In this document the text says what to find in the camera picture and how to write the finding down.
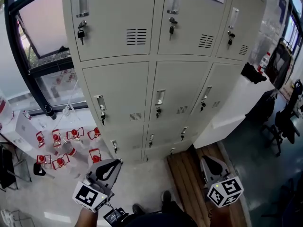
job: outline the wooden board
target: wooden board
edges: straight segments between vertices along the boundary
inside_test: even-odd
[[[202,156],[213,156],[224,161],[217,144],[211,144],[199,149],[191,148],[168,157],[183,208],[199,227],[210,227],[212,202],[205,202],[205,181],[202,176],[200,159]],[[229,206],[233,227],[246,227],[246,221],[240,201]]]

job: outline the person's shoe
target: person's shoe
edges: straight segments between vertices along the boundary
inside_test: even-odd
[[[133,213],[136,214],[136,215],[143,215],[143,214],[145,214],[145,212],[142,209],[142,207],[139,204],[137,204],[137,203],[135,203],[133,205]]]
[[[164,191],[161,195],[161,199],[162,199],[162,202],[165,203],[165,202],[170,202],[171,201],[171,194],[168,190]]]

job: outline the dark green floor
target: dark green floor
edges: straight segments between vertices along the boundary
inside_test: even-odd
[[[278,97],[267,124],[272,125],[276,112],[284,105],[283,99]],[[223,140],[244,186],[253,227],[279,226],[277,220],[262,218],[261,215],[275,212],[271,202],[278,200],[280,187],[287,184],[289,178],[296,181],[303,170],[303,119],[293,117],[292,120],[301,137],[295,136],[294,144],[284,139],[280,157],[275,156],[277,153],[275,143],[265,148],[271,135],[266,131],[260,133],[261,123],[244,120]]]

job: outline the person's arm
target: person's arm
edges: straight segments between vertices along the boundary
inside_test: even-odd
[[[92,211],[83,208],[80,212],[75,227],[96,227],[97,220],[98,220],[98,212],[93,213]]]
[[[213,208],[210,227],[232,227],[232,220],[228,207]]]

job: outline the black window frame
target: black window frame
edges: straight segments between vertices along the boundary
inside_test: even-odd
[[[4,0],[4,16],[5,16],[5,24],[6,30],[8,34],[9,44],[16,61],[17,67],[21,73],[21,76],[27,85],[29,91],[31,92],[33,98],[36,100],[40,109],[37,110],[30,110],[28,111],[31,116],[38,115],[38,114],[45,114],[47,116],[53,115],[55,112],[61,112],[66,104],[51,106],[50,103],[47,101],[45,95],[43,94],[41,88],[39,87],[36,79],[45,76],[48,74],[52,74],[62,70],[73,69],[74,65],[72,63],[71,57],[59,59],[56,61],[52,61],[41,66],[37,66],[34,68],[30,68],[29,61],[27,60],[27,56],[23,49],[20,35],[18,31],[18,22],[16,16],[18,16],[20,9],[24,6],[28,5],[29,3],[35,0]],[[35,53],[36,56],[40,59],[45,56],[40,57],[39,54]],[[87,108],[86,101],[81,101],[72,104],[74,109],[81,109]]]

